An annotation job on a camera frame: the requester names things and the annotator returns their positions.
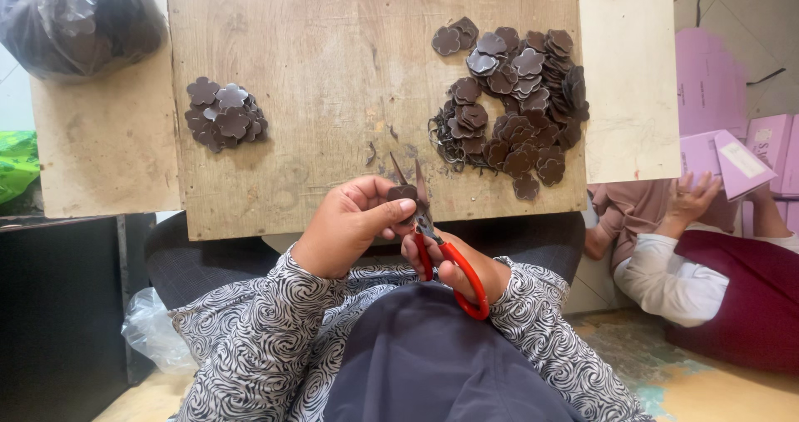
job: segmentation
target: pink box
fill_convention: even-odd
[[[788,230],[799,233],[799,202],[788,202],[788,215],[785,217]]]
[[[791,115],[761,117],[749,122],[746,148],[761,160],[765,159],[777,174],[777,178],[771,181],[772,192],[782,192],[785,156],[788,154],[793,122]]]
[[[727,201],[734,201],[777,176],[726,130],[680,138],[680,157],[682,174],[693,171],[694,184],[704,171],[720,176]]]
[[[674,47],[680,134],[725,129],[745,137],[745,68],[724,50],[721,38],[704,29],[681,30]]]
[[[783,221],[788,221],[789,219],[789,206],[790,204],[785,201],[776,201],[777,203],[777,211],[780,212],[780,216],[782,217]],[[791,202],[792,204],[796,204],[794,208],[794,217],[797,219],[794,221],[794,224],[797,226],[796,228],[791,228],[790,223],[788,223],[788,229],[793,230],[796,232],[799,230],[799,202]],[[745,201],[741,210],[742,213],[742,220],[741,220],[741,229],[743,231],[744,238],[754,238],[754,226],[752,225],[753,216],[754,216],[754,205],[752,202]]]
[[[799,115],[794,116],[779,194],[790,198],[799,197]]]

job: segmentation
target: plastic bag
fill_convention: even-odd
[[[155,0],[0,0],[0,43],[42,80],[103,76],[155,53],[165,36]]]
[[[34,130],[0,132],[0,204],[22,194],[39,176]]]
[[[122,335],[130,347],[150,358],[164,373],[189,375],[197,370],[189,346],[172,327],[172,318],[155,288],[144,288],[130,300]]]

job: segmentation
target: lap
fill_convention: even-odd
[[[580,213],[452,221],[436,226],[488,256],[550,269],[571,284],[583,251]],[[167,308],[179,308],[225,284],[266,276],[280,253],[260,237],[189,241],[186,215],[159,223],[145,247],[147,269]]]

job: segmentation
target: label on box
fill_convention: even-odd
[[[760,141],[768,141],[768,140],[770,140],[771,139],[771,132],[772,132],[771,129],[760,129],[760,130],[754,132],[754,141],[759,143]]]
[[[752,153],[743,148],[740,144],[729,143],[718,150],[736,168],[744,173],[746,178],[751,179],[759,176],[765,169],[752,157]]]

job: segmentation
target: wooden board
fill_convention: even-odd
[[[171,53],[86,84],[30,79],[46,216],[181,207]]]
[[[588,183],[680,176],[674,0],[580,0]]]
[[[433,51],[435,29],[464,15],[481,32],[567,29],[579,62],[578,0],[169,0],[169,8],[179,111],[197,77],[235,82],[256,96],[271,137],[213,154],[180,124],[192,240],[301,232],[337,184],[388,176],[390,151],[408,171],[419,158],[436,221],[586,206],[582,142],[568,152],[563,182],[529,202],[515,198],[505,174],[453,173],[427,140],[427,120],[468,75],[465,52]],[[484,103],[493,121],[502,105]],[[377,157],[366,166],[370,141]]]

